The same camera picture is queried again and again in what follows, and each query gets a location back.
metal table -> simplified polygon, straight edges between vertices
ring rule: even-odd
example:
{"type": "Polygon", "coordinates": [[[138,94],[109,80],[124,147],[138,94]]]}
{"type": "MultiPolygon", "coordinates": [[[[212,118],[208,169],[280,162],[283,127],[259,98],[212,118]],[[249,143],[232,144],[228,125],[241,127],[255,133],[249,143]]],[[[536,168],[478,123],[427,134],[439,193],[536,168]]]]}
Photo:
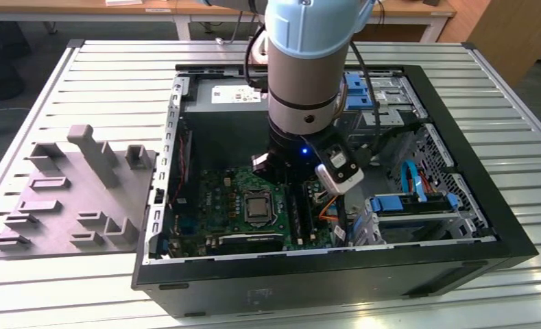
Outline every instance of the metal table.
{"type": "MultiPolygon", "coordinates": [[[[86,41],[68,48],[0,163],[0,230],[29,181],[33,164],[24,158],[36,142],[73,149],[69,126],[93,122],[114,150],[133,143],[158,148],[176,64],[237,64],[245,48],[185,41],[86,41]]],[[[0,327],[251,328],[252,321],[259,327],[541,327],[541,124],[476,50],[417,43],[363,43],[360,50],[369,64],[424,67],[540,256],[442,297],[182,321],[130,289],[134,254],[0,261],[0,327]],[[220,324],[229,321],[244,322],[220,324]]]]}

wire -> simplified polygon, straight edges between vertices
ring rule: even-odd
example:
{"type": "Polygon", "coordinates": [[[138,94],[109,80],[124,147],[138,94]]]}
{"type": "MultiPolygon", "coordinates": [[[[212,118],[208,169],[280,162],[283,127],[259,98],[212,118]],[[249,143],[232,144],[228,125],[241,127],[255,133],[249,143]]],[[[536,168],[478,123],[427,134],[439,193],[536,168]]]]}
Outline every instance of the wire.
{"type": "Polygon", "coordinates": [[[340,218],[337,218],[337,217],[325,216],[325,213],[328,212],[328,209],[329,209],[331,205],[335,203],[336,199],[337,199],[337,196],[333,197],[333,199],[328,202],[328,205],[325,206],[324,210],[319,214],[320,219],[335,220],[335,221],[340,220],[340,218]]]}
{"type": "Polygon", "coordinates": [[[375,123],[376,123],[376,132],[375,132],[375,141],[373,145],[379,143],[380,140],[380,102],[377,101],[377,97],[375,95],[375,87],[372,86],[372,79],[371,79],[371,72],[364,62],[363,54],[360,53],[359,47],[356,46],[355,41],[351,41],[352,50],[355,51],[356,57],[360,62],[360,67],[363,68],[364,78],[368,84],[368,91],[371,93],[372,101],[375,102],[375,123]]]}
{"type": "Polygon", "coordinates": [[[383,4],[381,0],[379,0],[379,4],[380,4],[379,24],[380,24],[380,20],[383,20],[383,25],[385,25],[387,24],[387,9],[384,8],[384,4],[383,4]]]}
{"type": "Polygon", "coordinates": [[[257,14],[252,15],[251,26],[249,26],[249,37],[251,37],[251,35],[252,35],[252,28],[257,25],[257,24],[255,23],[255,21],[256,21],[257,19],[259,19],[259,21],[261,21],[257,14]]]}
{"type": "Polygon", "coordinates": [[[236,40],[237,29],[239,29],[239,27],[241,26],[241,23],[243,23],[243,15],[244,15],[244,12],[241,12],[241,15],[237,17],[237,24],[236,24],[236,28],[235,28],[235,33],[232,35],[231,44],[235,43],[235,40],[236,40]]]}
{"type": "Polygon", "coordinates": [[[248,48],[247,48],[247,58],[244,60],[244,79],[247,79],[247,83],[249,84],[251,87],[255,87],[257,85],[256,81],[253,81],[251,78],[249,63],[251,63],[252,48],[255,47],[256,41],[261,37],[261,34],[265,29],[267,29],[267,24],[263,24],[261,28],[259,29],[259,31],[255,34],[255,38],[252,38],[252,40],[251,40],[248,48]]]}
{"type": "MultiPolygon", "coordinates": [[[[208,25],[204,24],[203,22],[199,22],[201,26],[204,26],[208,29],[208,25]]],[[[209,23],[211,26],[221,26],[224,24],[224,22],[220,22],[220,24],[213,24],[212,22],[207,22],[209,23]]]]}
{"type": "Polygon", "coordinates": [[[2,111],[17,111],[17,110],[21,110],[21,111],[30,111],[32,109],[30,108],[0,108],[0,112],[2,111]]]}

